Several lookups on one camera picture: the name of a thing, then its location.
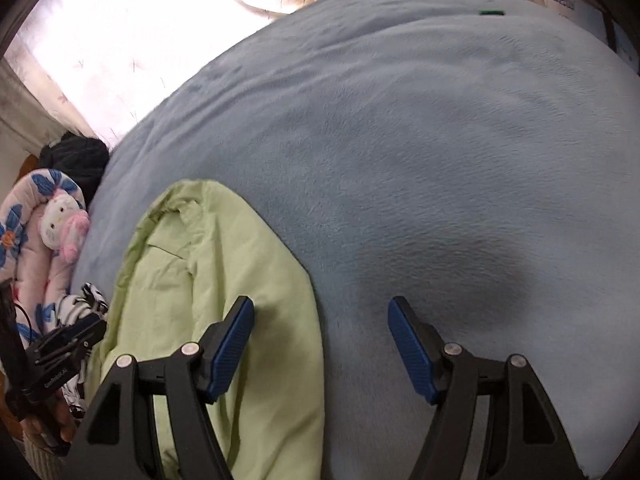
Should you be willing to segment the light green black jacket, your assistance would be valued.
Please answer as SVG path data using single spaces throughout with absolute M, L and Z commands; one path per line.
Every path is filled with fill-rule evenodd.
M 311 282 L 250 205 L 222 184 L 171 185 L 138 222 L 117 273 L 87 388 L 124 353 L 164 358 L 219 322 L 239 297 L 255 325 L 229 390 L 208 408 L 238 479 L 317 479 L 323 351 Z

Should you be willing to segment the floral pink blue quilt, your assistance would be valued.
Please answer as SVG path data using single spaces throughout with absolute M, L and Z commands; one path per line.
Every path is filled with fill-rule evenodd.
M 73 266 L 44 244 L 40 220 L 51 200 L 67 196 L 86 208 L 64 172 L 37 169 L 18 180 L 1 205 L 1 279 L 12 282 L 16 326 L 24 346 L 55 328 L 55 307 L 70 291 Z

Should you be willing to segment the white pink cat plush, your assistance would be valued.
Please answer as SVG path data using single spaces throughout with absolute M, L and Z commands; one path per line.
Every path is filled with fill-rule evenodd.
M 65 263 L 75 263 L 90 228 L 88 212 L 65 191 L 58 190 L 44 206 L 39 234 L 44 246 Z

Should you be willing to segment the black knitted garment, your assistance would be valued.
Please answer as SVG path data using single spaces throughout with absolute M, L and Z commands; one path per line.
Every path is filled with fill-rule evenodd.
M 80 187 L 89 206 L 110 161 L 110 151 L 100 139 L 67 131 L 55 144 L 46 145 L 38 158 L 39 168 L 64 172 Z

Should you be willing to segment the blue bed blanket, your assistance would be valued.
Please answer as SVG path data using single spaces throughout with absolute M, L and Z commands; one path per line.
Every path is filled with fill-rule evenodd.
M 639 420 L 639 78 L 529 0 L 322 0 L 243 40 L 115 148 L 76 283 L 107 296 L 134 228 L 207 179 L 308 272 L 320 439 L 236 478 L 405 479 L 433 412 L 386 325 L 405 296 L 477 356 L 529 359 L 582 472 Z

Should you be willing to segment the white cardboard box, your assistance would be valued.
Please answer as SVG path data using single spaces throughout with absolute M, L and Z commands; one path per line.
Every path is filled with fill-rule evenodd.
M 639 73 L 639 19 L 616 1 L 544 0 L 549 9 L 589 32 Z

